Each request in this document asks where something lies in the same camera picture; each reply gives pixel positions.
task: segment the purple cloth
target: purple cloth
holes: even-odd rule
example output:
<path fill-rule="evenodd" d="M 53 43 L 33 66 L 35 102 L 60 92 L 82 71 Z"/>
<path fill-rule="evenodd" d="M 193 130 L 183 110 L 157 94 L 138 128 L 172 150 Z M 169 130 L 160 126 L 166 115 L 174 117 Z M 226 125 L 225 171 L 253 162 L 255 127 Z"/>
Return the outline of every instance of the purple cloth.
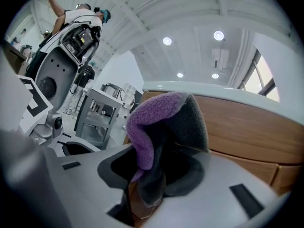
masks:
<path fill-rule="evenodd" d="M 136 149 L 139 167 L 133 181 L 140 178 L 145 170 L 151 169 L 154 160 L 153 144 L 143 127 L 174 116 L 185 103 L 187 96 L 187 93 L 180 92 L 158 95 L 142 103 L 130 115 L 127 132 Z"/>

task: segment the ceiling light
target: ceiling light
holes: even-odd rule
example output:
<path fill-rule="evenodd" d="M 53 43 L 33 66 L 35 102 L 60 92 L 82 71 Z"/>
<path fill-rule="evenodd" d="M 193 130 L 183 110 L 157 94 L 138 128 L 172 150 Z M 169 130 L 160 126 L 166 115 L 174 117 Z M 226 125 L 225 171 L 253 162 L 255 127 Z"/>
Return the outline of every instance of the ceiling light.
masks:
<path fill-rule="evenodd" d="M 214 32 L 214 39 L 215 40 L 222 40 L 222 39 L 224 39 L 224 33 L 222 32 L 222 31 L 215 31 Z"/>
<path fill-rule="evenodd" d="M 170 37 L 165 37 L 162 41 L 166 46 L 169 46 L 172 43 L 172 40 Z"/>
<path fill-rule="evenodd" d="M 218 74 L 213 74 L 212 77 L 216 79 L 216 78 L 219 78 L 219 75 Z"/>

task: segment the wooden panel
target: wooden panel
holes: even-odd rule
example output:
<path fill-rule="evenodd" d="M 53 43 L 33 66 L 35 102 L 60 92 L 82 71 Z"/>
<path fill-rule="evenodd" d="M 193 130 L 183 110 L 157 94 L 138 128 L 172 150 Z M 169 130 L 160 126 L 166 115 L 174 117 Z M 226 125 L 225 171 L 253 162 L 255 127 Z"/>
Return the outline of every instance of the wooden panel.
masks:
<path fill-rule="evenodd" d="M 144 92 L 142 102 L 161 92 Z M 246 159 L 304 162 L 304 126 L 256 107 L 195 96 L 206 121 L 209 148 Z"/>
<path fill-rule="evenodd" d="M 252 161 L 247 159 L 242 159 L 239 157 L 234 157 L 222 153 L 218 153 L 215 151 L 211 152 L 212 154 L 216 156 L 220 156 L 229 160 L 232 160 L 236 164 L 240 165 L 250 173 L 257 176 L 259 179 L 266 182 L 268 185 L 271 184 L 273 177 L 276 173 L 276 169 L 278 167 L 278 164 L 274 163 L 267 163 L 267 162 L 261 162 L 261 161 Z"/>
<path fill-rule="evenodd" d="M 272 187 L 278 194 L 291 191 L 302 166 L 278 166 Z"/>

